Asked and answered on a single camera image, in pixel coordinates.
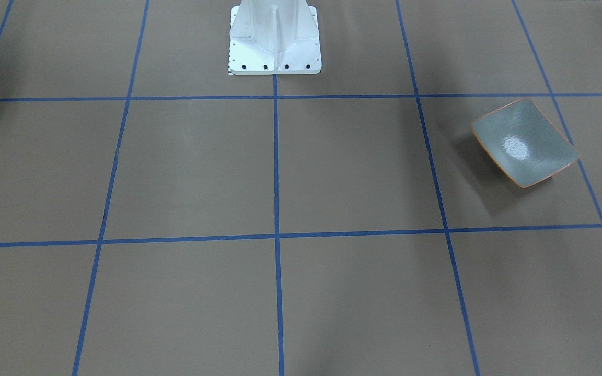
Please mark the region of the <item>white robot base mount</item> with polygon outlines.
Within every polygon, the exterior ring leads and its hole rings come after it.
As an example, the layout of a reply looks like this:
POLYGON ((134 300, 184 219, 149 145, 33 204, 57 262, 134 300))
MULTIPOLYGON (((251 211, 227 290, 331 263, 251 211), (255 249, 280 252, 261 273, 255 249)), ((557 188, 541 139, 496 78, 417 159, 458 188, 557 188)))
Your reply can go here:
POLYGON ((242 1, 231 8, 228 73, 312 75, 322 71, 316 7, 306 1, 242 1))

